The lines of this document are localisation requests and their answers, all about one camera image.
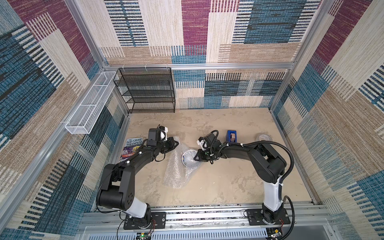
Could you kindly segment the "blue yellow patterned bowl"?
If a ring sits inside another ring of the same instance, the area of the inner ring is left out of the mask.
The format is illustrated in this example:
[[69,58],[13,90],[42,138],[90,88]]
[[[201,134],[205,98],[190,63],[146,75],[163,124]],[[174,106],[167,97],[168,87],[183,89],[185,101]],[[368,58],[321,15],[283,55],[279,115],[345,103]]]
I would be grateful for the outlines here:
[[198,151],[196,150],[187,150],[182,154],[181,161],[186,168],[195,168],[199,166],[200,162],[194,159],[197,153]]

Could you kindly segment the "clear bubble wrap sheet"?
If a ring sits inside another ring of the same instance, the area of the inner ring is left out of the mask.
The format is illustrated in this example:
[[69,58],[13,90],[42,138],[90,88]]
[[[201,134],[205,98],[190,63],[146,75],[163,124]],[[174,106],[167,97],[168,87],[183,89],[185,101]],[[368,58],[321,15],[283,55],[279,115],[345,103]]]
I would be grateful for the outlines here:
[[179,137],[174,137],[174,139],[179,142],[179,145],[175,150],[171,151],[163,184],[166,187],[173,189],[181,189],[188,184],[194,173],[201,166],[202,162],[199,163],[198,167],[186,168],[181,161],[182,154],[187,150],[195,149],[189,148],[187,145],[182,143]]

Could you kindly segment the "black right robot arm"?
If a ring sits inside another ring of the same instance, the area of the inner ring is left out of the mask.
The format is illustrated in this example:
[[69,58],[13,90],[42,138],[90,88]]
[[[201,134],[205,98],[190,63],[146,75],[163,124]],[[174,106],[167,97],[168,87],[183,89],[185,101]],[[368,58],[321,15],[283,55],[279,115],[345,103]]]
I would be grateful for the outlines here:
[[258,176],[264,181],[263,221],[274,224],[284,209],[282,188],[285,178],[294,167],[293,154],[282,144],[273,141],[257,141],[249,144],[223,143],[209,149],[198,150],[195,161],[214,162],[223,159],[243,159],[252,163]]

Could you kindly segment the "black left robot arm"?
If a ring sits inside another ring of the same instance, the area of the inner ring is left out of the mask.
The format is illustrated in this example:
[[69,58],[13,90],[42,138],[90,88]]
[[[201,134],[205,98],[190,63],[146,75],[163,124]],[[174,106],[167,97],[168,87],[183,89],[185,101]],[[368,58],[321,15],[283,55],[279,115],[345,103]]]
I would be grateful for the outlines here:
[[177,148],[179,142],[173,137],[166,141],[150,141],[148,146],[140,146],[128,160],[104,167],[102,180],[96,197],[96,206],[120,210],[132,218],[149,218],[149,205],[135,197],[136,174],[159,154],[167,154]]

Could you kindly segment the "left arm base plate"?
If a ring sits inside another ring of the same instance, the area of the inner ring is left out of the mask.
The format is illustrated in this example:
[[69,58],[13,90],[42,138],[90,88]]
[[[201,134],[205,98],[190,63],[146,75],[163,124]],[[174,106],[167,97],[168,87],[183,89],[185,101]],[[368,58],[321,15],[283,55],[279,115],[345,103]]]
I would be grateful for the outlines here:
[[124,230],[150,230],[155,228],[164,229],[166,227],[167,213],[154,212],[146,214],[144,218],[126,217]]

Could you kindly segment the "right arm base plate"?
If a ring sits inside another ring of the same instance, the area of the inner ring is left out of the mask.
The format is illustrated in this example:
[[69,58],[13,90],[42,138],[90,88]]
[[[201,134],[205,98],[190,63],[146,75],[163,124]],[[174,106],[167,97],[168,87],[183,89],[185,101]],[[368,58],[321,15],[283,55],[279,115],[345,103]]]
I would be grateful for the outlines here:
[[291,219],[287,213],[286,209],[283,209],[278,213],[276,219],[272,222],[268,222],[265,219],[264,214],[262,213],[262,209],[248,209],[245,210],[244,216],[248,219],[250,226],[267,226],[267,225],[290,225]]

